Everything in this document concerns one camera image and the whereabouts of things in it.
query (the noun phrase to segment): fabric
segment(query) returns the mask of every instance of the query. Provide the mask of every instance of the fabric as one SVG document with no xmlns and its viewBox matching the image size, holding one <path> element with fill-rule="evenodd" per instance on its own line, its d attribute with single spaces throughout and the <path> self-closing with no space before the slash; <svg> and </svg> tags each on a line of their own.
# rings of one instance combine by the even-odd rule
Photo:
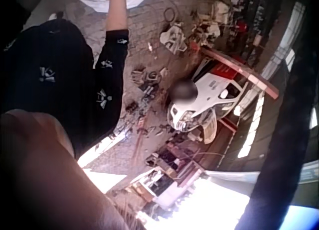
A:
<svg viewBox="0 0 319 230">
<path fill-rule="evenodd" d="M 128 30 L 106 33 L 96 69 L 72 23 L 56 19 L 22 32 L 4 52 L 1 113 L 46 113 L 64 127 L 75 158 L 115 128 L 121 111 Z"/>
</svg>

